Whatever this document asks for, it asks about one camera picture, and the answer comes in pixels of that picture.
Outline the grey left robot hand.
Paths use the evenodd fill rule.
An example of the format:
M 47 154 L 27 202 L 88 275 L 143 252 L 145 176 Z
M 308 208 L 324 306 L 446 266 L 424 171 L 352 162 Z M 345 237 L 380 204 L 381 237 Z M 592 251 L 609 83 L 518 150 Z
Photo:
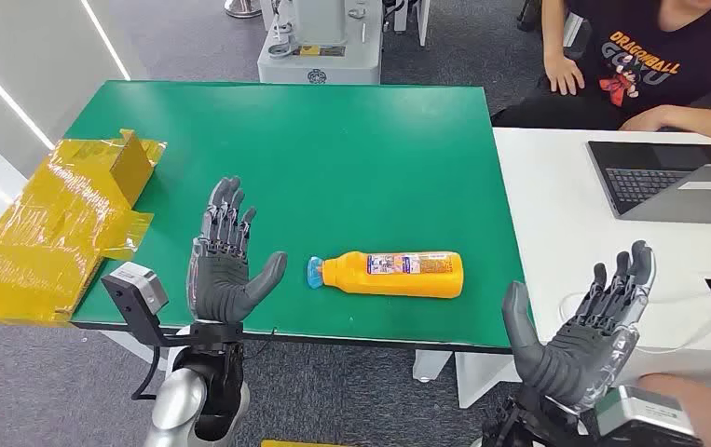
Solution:
M 186 278 L 188 308 L 196 320 L 242 322 L 285 274 L 288 254 L 275 251 L 256 276 L 250 275 L 248 248 L 256 209 L 243 210 L 244 197 L 240 178 L 224 177 L 202 214 Z

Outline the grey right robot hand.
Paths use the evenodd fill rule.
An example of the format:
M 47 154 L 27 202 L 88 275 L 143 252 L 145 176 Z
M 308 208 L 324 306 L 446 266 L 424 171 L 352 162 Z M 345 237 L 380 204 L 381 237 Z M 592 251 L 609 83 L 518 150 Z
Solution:
M 502 317 L 514 365 L 523 384 L 571 411 L 591 409 L 612 386 L 639 339 L 637 323 L 656 276 L 652 248 L 637 240 L 616 257 L 613 277 L 604 264 L 575 314 L 542 344 L 528 315 L 524 283 L 513 281 L 502 300 Z

